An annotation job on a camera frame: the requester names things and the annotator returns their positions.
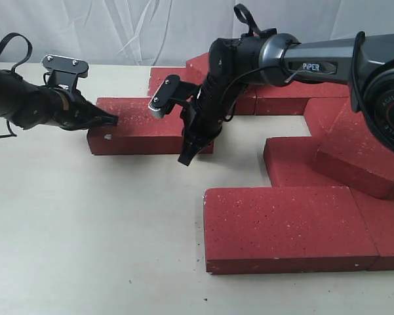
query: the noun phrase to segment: white wall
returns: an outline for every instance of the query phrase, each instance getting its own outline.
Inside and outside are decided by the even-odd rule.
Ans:
[[[0,0],[0,40],[27,36],[30,62],[52,53],[93,64],[183,66],[217,37],[246,30],[233,13],[240,2],[261,28],[302,42],[394,32],[394,0]],[[14,39],[0,61],[20,60],[22,45]]]

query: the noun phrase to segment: gray robotic arm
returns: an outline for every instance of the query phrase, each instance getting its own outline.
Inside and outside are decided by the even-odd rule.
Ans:
[[[366,37],[359,32],[354,39],[300,43],[276,29],[259,30],[243,5],[234,11],[248,33],[213,42],[202,84],[170,75],[149,103],[159,119],[176,104],[182,107],[180,163],[189,165],[221,133],[249,85],[284,87],[293,81],[347,85],[353,111],[361,112],[370,132],[394,152],[394,34]]]

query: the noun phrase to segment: red brick block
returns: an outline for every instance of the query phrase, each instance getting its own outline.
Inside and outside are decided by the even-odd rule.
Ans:
[[[287,87],[258,87],[256,94],[256,115],[303,115],[310,98],[346,98],[349,89],[333,83],[293,82]]]
[[[394,187],[394,153],[374,138],[349,104],[323,138],[313,169],[376,198],[385,198]]]
[[[202,84],[209,70],[208,53],[192,58],[186,62],[185,81]],[[235,115],[254,115],[256,106],[256,89],[249,86],[236,101]]]
[[[378,256],[346,187],[210,189],[204,229],[213,274],[357,271]]]
[[[322,139],[332,128],[335,119],[348,98],[311,98],[307,102],[304,118],[311,136]]]
[[[264,161],[272,186],[343,186],[312,169],[319,145],[320,140],[310,136],[267,139]]]
[[[394,190],[388,200],[352,193],[379,252],[369,270],[394,270]]]
[[[179,106],[164,119],[148,110],[151,98],[99,98],[97,107],[119,116],[118,126],[89,129],[87,141],[95,155],[179,154],[182,127]],[[213,144],[201,153],[213,152]]]
[[[149,87],[148,87],[148,96],[153,96],[158,88],[165,81],[166,77],[170,74],[177,74],[181,77],[182,81],[185,81],[186,78],[186,68],[182,67],[154,67],[150,70],[150,79],[149,79]]]

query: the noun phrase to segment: black robotic arm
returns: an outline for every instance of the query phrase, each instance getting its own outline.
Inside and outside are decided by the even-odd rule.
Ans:
[[[15,137],[10,122],[25,130],[37,125],[52,125],[63,130],[90,129],[103,125],[116,125],[118,117],[99,109],[77,90],[77,81],[86,78],[89,65],[83,60],[48,55],[42,63],[47,69],[44,85],[28,83],[16,73],[16,67],[26,62],[32,45],[23,35],[8,34],[0,42],[0,54],[15,37],[23,37],[28,53],[11,70],[0,70],[0,117],[7,120],[8,135]]]
[[[352,110],[362,112],[370,132],[394,152],[394,34],[365,37],[359,32],[354,39],[300,43],[276,29],[259,30],[245,6],[234,10],[248,33],[213,42],[202,84],[170,75],[149,103],[159,119],[175,104],[183,107],[180,163],[189,165],[221,133],[249,85],[284,87],[293,81],[347,85]]]

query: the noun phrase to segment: white table surface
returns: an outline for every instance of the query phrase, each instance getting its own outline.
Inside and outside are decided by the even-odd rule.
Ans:
[[[41,84],[39,64],[19,73]],[[146,96],[148,77],[91,66],[79,89]],[[0,314],[394,314],[394,272],[205,272],[204,191],[269,186],[265,139],[309,135],[302,117],[236,117],[189,167],[92,156],[84,131],[15,130],[0,140]]]

